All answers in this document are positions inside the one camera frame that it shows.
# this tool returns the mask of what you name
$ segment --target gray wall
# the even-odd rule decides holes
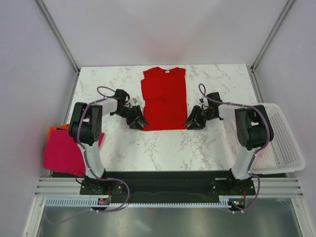
[[[0,236],[21,236],[75,72],[33,0],[0,2]]]
[[[296,173],[316,223],[316,1],[298,0],[257,70],[267,102],[281,106],[306,161]]]
[[[286,0],[43,0],[80,67],[252,64]]]

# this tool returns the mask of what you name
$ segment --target red t-shirt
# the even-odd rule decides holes
[[[141,86],[149,124],[144,126],[145,131],[187,129],[183,126],[188,118],[185,73],[183,68],[144,71]]]

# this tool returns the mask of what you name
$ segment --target plastic basket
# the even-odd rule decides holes
[[[259,153],[252,173],[276,174],[304,169],[304,158],[281,108],[276,104],[262,105],[266,108],[274,138]]]

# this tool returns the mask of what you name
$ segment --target table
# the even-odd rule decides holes
[[[96,91],[100,85],[124,89],[143,109],[140,80],[144,78],[143,71],[152,67],[156,66],[82,68],[68,122],[76,102],[89,103],[101,98]],[[188,115],[202,97],[199,83],[205,85],[207,93],[218,91],[223,101],[256,103],[245,64],[160,67],[186,69]],[[113,94],[105,89],[102,92]],[[119,116],[106,115],[102,131],[106,136],[100,156],[107,171],[223,170],[233,166],[239,149],[234,124],[228,120],[208,121],[204,130],[144,132],[129,129],[125,119]]]

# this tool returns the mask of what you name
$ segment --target gray floor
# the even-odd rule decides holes
[[[84,208],[46,207],[51,221]],[[213,208],[126,208],[87,212],[59,226],[42,220],[43,237],[301,237],[289,201],[259,199],[244,214]]]

